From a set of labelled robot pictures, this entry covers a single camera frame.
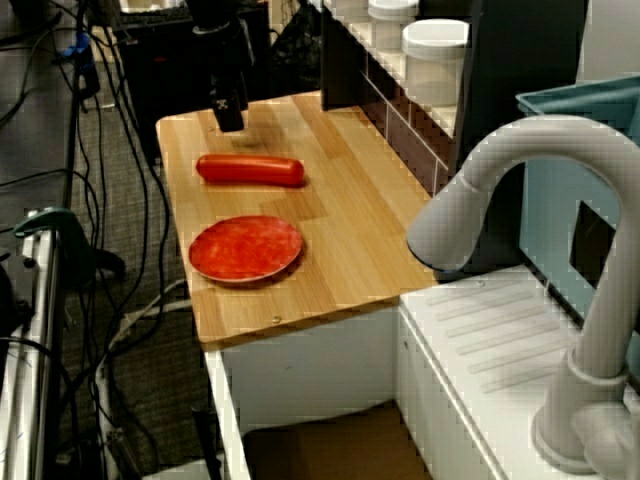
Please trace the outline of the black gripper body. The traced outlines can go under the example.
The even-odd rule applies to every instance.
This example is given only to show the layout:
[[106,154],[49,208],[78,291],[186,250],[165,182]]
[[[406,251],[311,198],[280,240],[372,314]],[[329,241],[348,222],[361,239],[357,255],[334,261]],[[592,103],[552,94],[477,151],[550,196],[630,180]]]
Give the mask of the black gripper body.
[[252,67],[252,47],[245,22],[227,22],[216,28],[195,26],[193,34],[201,48],[214,90],[235,88],[237,75]]

